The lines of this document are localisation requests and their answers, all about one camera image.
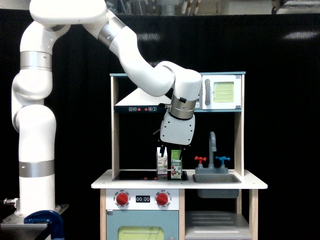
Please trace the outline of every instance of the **oven window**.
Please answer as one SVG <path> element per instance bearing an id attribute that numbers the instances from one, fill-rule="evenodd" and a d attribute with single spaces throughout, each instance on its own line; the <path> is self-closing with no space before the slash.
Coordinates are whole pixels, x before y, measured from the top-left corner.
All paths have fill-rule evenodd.
<path id="1" fill-rule="evenodd" d="M 118 240 L 165 240 L 165 234 L 158 226 L 121 226 Z"/>
<path id="2" fill-rule="evenodd" d="M 233 81 L 214 82 L 213 101 L 215 103 L 230 103 L 235 98 L 235 83 Z"/>

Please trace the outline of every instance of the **red button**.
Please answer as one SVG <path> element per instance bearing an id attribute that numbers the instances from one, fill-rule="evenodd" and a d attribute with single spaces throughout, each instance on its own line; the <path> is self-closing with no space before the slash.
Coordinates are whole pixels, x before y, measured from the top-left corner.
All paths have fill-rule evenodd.
<path id="1" fill-rule="evenodd" d="M 156 196 L 156 202 L 159 205 L 166 205 L 168 203 L 168 196 L 165 193 L 159 193 L 158 196 Z"/>
<path id="2" fill-rule="evenodd" d="M 128 195 L 125 193 L 120 193 L 118 196 L 116 196 L 116 202 L 119 205 L 125 205 L 128 202 L 128 200 Z"/>

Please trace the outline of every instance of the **red faucet handle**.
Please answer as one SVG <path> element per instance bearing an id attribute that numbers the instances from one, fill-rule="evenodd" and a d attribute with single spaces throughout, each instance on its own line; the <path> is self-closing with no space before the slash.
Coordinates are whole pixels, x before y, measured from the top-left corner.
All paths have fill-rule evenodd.
<path id="1" fill-rule="evenodd" d="M 202 161 L 207 161 L 207 158 L 206 157 L 195 156 L 194 160 L 196 160 L 196 161 L 199 160 L 199 164 L 202 164 Z"/>

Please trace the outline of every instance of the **green juice box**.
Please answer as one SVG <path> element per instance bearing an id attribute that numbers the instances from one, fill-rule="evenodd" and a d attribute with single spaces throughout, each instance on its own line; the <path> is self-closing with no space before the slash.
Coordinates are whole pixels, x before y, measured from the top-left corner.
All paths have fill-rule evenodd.
<path id="1" fill-rule="evenodd" d="M 171 179 L 182 179 L 181 149 L 171 150 Z"/>

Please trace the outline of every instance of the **sink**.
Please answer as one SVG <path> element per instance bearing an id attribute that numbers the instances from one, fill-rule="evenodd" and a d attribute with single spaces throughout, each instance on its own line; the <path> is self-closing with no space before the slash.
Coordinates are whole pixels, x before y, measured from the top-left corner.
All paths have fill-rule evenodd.
<path id="1" fill-rule="evenodd" d="M 240 184 L 233 174 L 193 174 L 197 184 Z M 203 199 L 236 199 L 239 189 L 197 189 L 198 196 Z"/>
<path id="2" fill-rule="evenodd" d="M 197 184 L 240 184 L 241 181 L 233 174 L 193 174 Z"/>

